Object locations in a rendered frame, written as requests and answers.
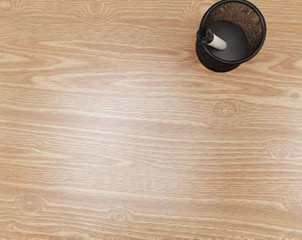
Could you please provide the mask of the white pen with black cap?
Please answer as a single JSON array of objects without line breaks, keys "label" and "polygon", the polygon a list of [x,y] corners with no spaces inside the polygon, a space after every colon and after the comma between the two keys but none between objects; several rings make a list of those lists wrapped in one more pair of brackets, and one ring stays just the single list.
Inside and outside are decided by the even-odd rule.
[{"label": "white pen with black cap", "polygon": [[227,48],[227,43],[207,27],[200,28],[197,31],[197,39],[201,43],[211,46],[219,51],[224,51]]}]

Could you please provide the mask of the black mesh pen holder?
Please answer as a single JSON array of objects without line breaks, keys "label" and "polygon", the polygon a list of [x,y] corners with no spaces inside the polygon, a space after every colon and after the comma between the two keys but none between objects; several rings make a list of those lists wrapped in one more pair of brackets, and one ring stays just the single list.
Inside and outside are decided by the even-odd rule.
[{"label": "black mesh pen holder", "polygon": [[224,73],[252,59],[266,38],[266,22],[260,10],[248,0],[220,0],[204,14],[200,28],[210,28],[227,43],[223,51],[196,39],[196,54],[207,69]]}]

